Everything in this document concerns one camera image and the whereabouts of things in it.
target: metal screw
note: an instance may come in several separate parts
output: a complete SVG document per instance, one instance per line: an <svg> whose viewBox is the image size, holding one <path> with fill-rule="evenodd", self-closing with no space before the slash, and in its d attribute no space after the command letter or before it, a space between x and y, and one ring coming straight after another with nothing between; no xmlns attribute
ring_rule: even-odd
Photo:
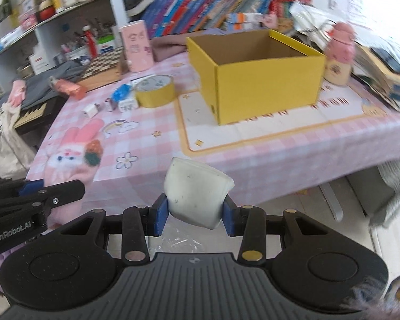
<svg viewBox="0 0 400 320"><path fill-rule="evenodd" d="M145 253L138 250L133 250L125 254L125 258L128 261L138 262L142 261L145 258Z"/></svg>
<svg viewBox="0 0 400 320"><path fill-rule="evenodd" d="M262 256L262 253L256 250L247 250L241 254L241 257L246 261L259 261Z"/></svg>

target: yellow cardboard box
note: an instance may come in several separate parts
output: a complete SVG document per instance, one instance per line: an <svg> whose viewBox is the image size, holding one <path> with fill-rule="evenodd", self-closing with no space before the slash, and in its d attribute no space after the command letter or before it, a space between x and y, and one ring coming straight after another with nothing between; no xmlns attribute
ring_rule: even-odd
<svg viewBox="0 0 400 320"><path fill-rule="evenodd" d="M276 31L200 35L187 46L219 125L317 101L325 56Z"/></svg>

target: pink box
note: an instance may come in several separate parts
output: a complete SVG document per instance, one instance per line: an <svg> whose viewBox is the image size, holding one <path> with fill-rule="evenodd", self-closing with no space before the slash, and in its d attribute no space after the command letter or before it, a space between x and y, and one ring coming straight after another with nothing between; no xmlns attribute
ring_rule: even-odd
<svg viewBox="0 0 400 320"><path fill-rule="evenodd" d="M120 31L130 70L141 72L151 68L154 65L154 59L144 21L131 22L123 26Z"/></svg>
<svg viewBox="0 0 400 320"><path fill-rule="evenodd" d="M19 24L24 31L31 29L33 26L37 25L37 18L35 10L31 9L21 14L18 17Z"/></svg>

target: keyboard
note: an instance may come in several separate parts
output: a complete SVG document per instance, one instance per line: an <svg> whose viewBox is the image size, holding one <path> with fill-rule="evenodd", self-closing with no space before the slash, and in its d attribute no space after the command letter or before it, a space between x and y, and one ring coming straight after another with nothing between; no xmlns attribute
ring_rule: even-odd
<svg viewBox="0 0 400 320"><path fill-rule="evenodd" d="M61 111L66 100L67 98L65 97L56 96L27 110L22 110L14 129L19 135L23 135L38 127L51 124Z"/></svg>

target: wooden board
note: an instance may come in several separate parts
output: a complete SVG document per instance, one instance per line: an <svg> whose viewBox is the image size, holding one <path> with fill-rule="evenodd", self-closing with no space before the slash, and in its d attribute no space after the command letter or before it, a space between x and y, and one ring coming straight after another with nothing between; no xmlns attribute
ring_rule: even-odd
<svg viewBox="0 0 400 320"><path fill-rule="evenodd" d="M126 71L123 48L99 55L88 66L77 84L91 91L121 80Z"/></svg>

